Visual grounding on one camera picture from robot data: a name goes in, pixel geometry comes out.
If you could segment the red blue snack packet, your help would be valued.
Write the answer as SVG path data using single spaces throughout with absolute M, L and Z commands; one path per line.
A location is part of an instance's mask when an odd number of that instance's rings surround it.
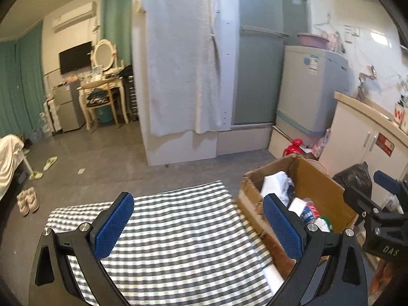
M 309 223 L 313 223 L 316 219 L 320 218 L 321 215 L 318 212 L 314 202 L 310 198 L 304 198 L 303 201 L 305 202 L 305 207 L 300 214 L 300 218 L 304 222 L 305 225 Z

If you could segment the black garbage bag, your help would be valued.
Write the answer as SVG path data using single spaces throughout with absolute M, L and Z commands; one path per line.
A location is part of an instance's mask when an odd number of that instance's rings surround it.
M 354 187 L 368 198 L 371 198 L 372 181 L 368 172 L 368 164 L 354 164 L 333 176 L 333 180 L 344 189 Z

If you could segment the white kitchen cabinet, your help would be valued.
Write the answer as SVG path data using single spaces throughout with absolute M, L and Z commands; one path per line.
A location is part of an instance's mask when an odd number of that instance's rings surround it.
M 330 177 L 366 162 L 370 177 L 376 171 L 401 180 L 407 177 L 407 134 L 385 115 L 357 99 L 336 92 L 330 137 L 319 162 Z

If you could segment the brown cardboard box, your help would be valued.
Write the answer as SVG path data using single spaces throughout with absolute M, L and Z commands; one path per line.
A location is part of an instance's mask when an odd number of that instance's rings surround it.
M 275 235 L 277 229 L 267 223 L 260 194 L 264 178 L 279 171 L 294 181 L 298 198 L 309 198 L 314 202 L 319 214 L 329 219 L 335 233 L 354 228 L 358 216 L 343 201 L 344 189 L 299 154 L 291 154 L 245 173 L 235 202 L 261 238 L 281 276 L 287 278 L 295 260 L 284 251 Z

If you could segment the white cup red letter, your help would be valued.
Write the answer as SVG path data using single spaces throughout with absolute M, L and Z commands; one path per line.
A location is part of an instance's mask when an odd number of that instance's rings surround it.
M 394 106 L 393 123 L 397 127 L 400 127 L 403 118 L 404 118 L 404 106 L 399 103 L 396 103 Z

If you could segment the red thermos jug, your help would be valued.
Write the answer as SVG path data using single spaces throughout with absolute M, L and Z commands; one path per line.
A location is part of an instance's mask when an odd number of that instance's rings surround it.
M 301 145 L 303 144 L 302 139 L 294 139 L 287 148 L 284 149 L 284 152 L 282 154 L 283 157 L 289 156 L 291 154 L 299 154 L 301 156 L 304 156 L 304 151 L 301 148 Z

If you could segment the grey washing machine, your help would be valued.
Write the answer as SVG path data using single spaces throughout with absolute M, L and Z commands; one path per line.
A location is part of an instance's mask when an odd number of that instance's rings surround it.
M 330 127 L 335 92 L 348 89 L 348 61 L 338 53 L 286 46 L 276 126 L 290 138 L 320 138 Z

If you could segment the white bedding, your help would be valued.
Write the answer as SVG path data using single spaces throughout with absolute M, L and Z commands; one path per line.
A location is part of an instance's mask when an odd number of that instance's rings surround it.
M 6 195 L 18 165 L 23 161 L 24 143 L 16 135 L 6 135 L 0 141 L 0 200 Z

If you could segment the pink plastic basin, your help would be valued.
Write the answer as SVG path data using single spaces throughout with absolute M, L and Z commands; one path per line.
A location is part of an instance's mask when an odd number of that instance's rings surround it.
M 302 46 L 327 49 L 329 40 L 319 35 L 313 35 L 311 33 L 298 33 L 297 37 L 299 38 Z

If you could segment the grey small refrigerator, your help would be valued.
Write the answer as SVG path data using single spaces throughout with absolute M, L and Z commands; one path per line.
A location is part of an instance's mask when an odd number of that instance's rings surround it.
M 79 102 L 80 81 L 70 82 L 53 88 L 57 116 L 64 133 L 81 129 L 85 124 Z

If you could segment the wooden chair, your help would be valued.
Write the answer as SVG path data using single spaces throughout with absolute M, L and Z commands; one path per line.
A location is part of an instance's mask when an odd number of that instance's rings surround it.
M 97 87 L 86 97 L 86 107 L 90 114 L 95 115 L 99 123 L 115 123 L 116 126 L 119 126 L 116 113 L 116 102 L 118 99 L 118 90 Z

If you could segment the teal curtain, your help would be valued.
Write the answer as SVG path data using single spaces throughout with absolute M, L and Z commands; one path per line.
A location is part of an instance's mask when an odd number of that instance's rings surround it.
M 1 42 L 1 136 L 33 134 L 46 99 L 40 21 L 18 40 Z

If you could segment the frosted glass door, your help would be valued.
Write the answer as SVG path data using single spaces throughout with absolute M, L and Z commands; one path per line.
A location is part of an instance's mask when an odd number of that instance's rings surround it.
M 309 28 L 308 0 L 239 0 L 235 125 L 275 121 L 285 47 Z

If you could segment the white oval vanity mirror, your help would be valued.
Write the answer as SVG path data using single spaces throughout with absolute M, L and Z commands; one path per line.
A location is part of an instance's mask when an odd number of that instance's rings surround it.
M 93 51 L 94 66 L 101 66 L 103 71 L 112 67 L 116 58 L 115 46 L 106 39 L 100 40 Z

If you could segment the white air conditioner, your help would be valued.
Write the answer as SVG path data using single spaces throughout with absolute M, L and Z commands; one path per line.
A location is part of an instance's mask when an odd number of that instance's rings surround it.
M 70 10 L 53 20 L 52 26 L 54 32 L 59 32 L 76 23 L 95 17 L 97 11 L 97 4 L 89 2 Z

